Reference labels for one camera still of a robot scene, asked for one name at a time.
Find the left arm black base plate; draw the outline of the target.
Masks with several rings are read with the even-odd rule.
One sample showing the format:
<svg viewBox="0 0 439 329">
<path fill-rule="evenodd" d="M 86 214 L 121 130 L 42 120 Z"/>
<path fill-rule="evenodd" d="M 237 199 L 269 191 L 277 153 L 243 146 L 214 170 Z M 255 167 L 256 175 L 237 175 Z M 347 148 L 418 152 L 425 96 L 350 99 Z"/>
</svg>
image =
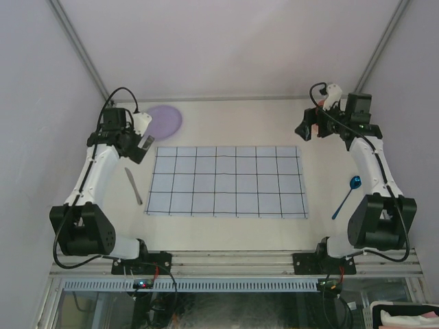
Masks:
<svg viewBox="0 0 439 329">
<path fill-rule="evenodd" d="M 159 252 L 148 254 L 146 260 L 115 260 L 111 274 L 115 276 L 134 275 L 152 276 L 167 275 L 171 271 L 172 254 Z"/>
</svg>

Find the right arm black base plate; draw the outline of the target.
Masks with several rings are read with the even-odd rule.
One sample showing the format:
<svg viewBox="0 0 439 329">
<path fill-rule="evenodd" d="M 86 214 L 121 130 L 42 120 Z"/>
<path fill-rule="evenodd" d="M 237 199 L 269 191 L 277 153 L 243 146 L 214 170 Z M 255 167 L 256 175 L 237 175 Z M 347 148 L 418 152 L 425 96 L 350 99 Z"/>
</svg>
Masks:
<svg viewBox="0 0 439 329">
<path fill-rule="evenodd" d="M 292 254 L 294 273 L 296 275 L 355 275 L 357 269 L 353 259 L 331 258 L 319 256 L 316 253 L 294 253 Z"/>
</svg>

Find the pink plastic cup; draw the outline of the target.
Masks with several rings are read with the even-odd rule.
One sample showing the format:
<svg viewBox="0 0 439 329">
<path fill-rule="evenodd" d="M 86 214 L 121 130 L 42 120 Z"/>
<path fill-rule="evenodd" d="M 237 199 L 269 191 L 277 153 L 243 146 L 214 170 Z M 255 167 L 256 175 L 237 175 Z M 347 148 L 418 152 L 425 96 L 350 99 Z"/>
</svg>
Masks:
<svg viewBox="0 0 439 329">
<path fill-rule="evenodd" d="M 324 138 L 326 136 L 326 116 L 320 110 L 324 105 L 324 100 L 318 102 L 318 107 L 311 109 L 311 130 L 316 134 L 318 138 Z"/>
</svg>

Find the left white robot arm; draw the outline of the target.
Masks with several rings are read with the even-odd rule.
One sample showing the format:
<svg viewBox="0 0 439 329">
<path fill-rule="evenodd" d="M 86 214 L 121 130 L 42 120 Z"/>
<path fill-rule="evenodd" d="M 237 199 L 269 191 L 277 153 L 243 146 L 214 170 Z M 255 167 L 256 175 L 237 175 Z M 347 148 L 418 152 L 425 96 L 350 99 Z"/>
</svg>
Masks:
<svg viewBox="0 0 439 329">
<path fill-rule="evenodd" d="M 154 139 L 146 134 L 152 122 L 144 112 L 106 108 L 97 129 L 87 139 L 86 160 L 78 181 L 61 206 L 53 206 L 49 220 L 55 232 L 53 251 L 65 256 L 126 260 L 136 274 L 150 267 L 150 257 L 141 239 L 119 235 L 102 210 L 108 181 L 117 163 L 127 158 L 140 164 Z"/>
</svg>

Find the blue checkered cloth placemat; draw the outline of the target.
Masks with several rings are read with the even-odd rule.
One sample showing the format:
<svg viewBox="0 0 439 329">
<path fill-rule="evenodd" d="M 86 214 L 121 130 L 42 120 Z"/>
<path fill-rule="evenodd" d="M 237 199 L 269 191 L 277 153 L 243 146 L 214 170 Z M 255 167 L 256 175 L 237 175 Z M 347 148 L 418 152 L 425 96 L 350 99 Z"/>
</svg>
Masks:
<svg viewBox="0 0 439 329">
<path fill-rule="evenodd" d="M 306 219 L 297 146 L 159 147 L 147 215 Z"/>
</svg>

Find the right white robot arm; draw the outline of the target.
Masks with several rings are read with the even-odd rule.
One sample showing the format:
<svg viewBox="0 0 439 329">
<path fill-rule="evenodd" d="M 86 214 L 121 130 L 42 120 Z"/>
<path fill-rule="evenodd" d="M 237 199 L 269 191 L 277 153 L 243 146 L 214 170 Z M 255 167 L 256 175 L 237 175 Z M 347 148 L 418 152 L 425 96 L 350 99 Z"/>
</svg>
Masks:
<svg viewBox="0 0 439 329">
<path fill-rule="evenodd" d="M 304 111 L 295 133 L 304 141 L 311 139 L 313 127 L 317 127 L 319 138 L 338 135 L 355 161 L 364 196 L 348 220 L 346 234 L 322 240 L 325 250 L 316 254 L 316 268 L 331 273 L 338 268 L 340 258 L 365 253 L 401 263 L 410 254 L 409 230 L 417 204 L 404 196 L 392 177 L 381 129 L 370 122 L 372 96 L 350 93 L 343 108 L 337 84 L 321 82 L 318 87 L 323 99 Z"/>
</svg>

